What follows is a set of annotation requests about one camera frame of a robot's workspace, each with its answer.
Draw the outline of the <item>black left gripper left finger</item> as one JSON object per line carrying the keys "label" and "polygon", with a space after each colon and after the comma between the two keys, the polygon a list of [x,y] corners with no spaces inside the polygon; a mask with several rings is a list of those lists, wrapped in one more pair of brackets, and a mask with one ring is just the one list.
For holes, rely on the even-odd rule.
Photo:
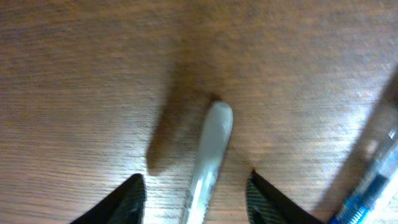
{"label": "black left gripper left finger", "polygon": [[142,174],[133,174],[89,211],[71,224],[141,224],[146,186]]}

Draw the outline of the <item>blue ballpoint pen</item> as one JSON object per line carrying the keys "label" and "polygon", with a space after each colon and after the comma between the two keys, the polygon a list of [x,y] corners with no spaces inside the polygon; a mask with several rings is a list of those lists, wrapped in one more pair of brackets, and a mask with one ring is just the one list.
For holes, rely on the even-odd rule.
{"label": "blue ballpoint pen", "polygon": [[397,127],[376,150],[362,181],[342,203],[331,224],[363,224],[375,217],[397,192]]}

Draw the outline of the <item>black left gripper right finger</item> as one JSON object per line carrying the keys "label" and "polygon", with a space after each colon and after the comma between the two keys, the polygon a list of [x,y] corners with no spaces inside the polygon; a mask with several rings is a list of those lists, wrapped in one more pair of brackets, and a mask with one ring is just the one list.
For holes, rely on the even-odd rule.
{"label": "black left gripper right finger", "polygon": [[251,171],[246,181],[245,196],[250,224],[323,223],[299,207],[255,170]]}

